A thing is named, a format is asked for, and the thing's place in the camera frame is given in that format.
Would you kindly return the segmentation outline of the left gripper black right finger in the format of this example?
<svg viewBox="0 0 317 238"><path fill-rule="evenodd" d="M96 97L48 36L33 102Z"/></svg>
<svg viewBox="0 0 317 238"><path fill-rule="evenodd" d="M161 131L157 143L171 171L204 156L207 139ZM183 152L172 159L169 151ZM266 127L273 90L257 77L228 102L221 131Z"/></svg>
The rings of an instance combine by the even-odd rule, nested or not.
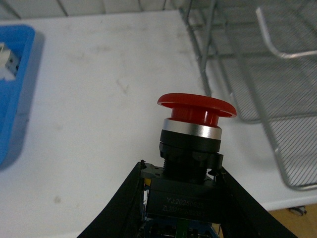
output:
<svg viewBox="0 0 317 238"><path fill-rule="evenodd" d="M218 189L219 223L225 238L295 238L225 169L209 172Z"/></svg>

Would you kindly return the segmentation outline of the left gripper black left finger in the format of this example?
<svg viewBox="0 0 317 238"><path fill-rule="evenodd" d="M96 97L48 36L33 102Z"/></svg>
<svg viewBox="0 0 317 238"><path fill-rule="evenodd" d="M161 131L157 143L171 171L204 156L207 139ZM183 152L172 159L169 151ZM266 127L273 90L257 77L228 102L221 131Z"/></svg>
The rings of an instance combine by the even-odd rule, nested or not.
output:
<svg viewBox="0 0 317 238"><path fill-rule="evenodd" d="M144 182L139 161L101 213L80 238L136 238L143 217Z"/></svg>

